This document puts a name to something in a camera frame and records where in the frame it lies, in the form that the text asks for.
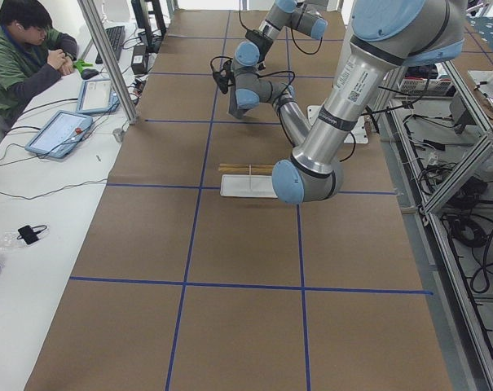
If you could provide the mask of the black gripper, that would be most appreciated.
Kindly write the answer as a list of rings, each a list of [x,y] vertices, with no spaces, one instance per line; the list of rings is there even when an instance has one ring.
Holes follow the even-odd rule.
[[[213,65],[216,59],[226,60],[219,70]],[[223,94],[227,94],[229,88],[235,85],[235,77],[231,69],[232,62],[233,58],[228,56],[215,56],[211,59],[212,78]]]

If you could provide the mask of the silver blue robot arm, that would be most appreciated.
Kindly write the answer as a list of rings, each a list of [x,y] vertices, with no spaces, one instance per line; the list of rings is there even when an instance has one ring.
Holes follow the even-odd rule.
[[[236,119],[261,103],[270,104],[280,120],[283,131],[296,147],[310,132],[310,123],[298,107],[292,82],[278,82],[265,68],[269,50],[284,28],[321,41],[328,22],[319,13],[326,1],[276,0],[258,29],[247,29],[244,42],[235,49],[230,61],[231,95],[228,112]]]
[[[323,1],[277,1],[258,29],[247,33],[214,80],[230,97],[235,118],[270,104],[293,145],[287,160],[271,173],[276,196],[289,204],[326,200],[339,192],[337,151],[355,127],[387,72],[401,66],[430,65],[457,57],[464,43],[464,1],[359,1],[354,5],[350,56],[337,74],[331,94],[315,121],[298,107],[292,88],[258,69],[283,28],[320,39],[327,22]]]

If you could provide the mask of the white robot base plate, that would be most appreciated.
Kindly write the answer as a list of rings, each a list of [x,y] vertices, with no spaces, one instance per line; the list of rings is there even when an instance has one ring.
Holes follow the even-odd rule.
[[[360,116],[356,122],[344,120],[323,109],[322,105],[310,105],[306,109],[307,119],[313,125],[319,118],[324,121],[339,125],[340,130],[347,131],[349,134],[344,138],[343,143],[367,144],[368,134],[365,128],[365,120]]]

